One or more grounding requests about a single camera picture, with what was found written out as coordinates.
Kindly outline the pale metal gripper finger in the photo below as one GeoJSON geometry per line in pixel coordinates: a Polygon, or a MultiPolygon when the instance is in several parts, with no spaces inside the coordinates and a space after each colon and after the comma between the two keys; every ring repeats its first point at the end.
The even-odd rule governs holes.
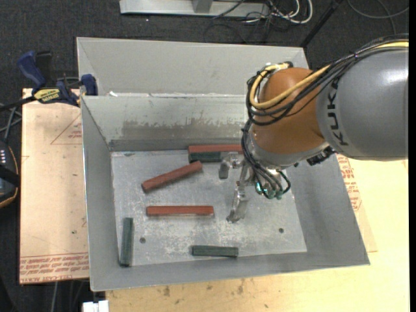
{"type": "Polygon", "coordinates": [[[244,194],[237,194],[235,206],[235,221],[243,219],[247,212],[248,198],[244,194]]]}
{"type": "Polygon", "coordinates": [[[240,219],[239,213],[238,213],[238,207],[240,203],[240,196],[238,192],[234,192],[233,200],[231,203],[231,210],[229,215],[227,216],[227,221],[230,223],[235,223],[240,219]]]}

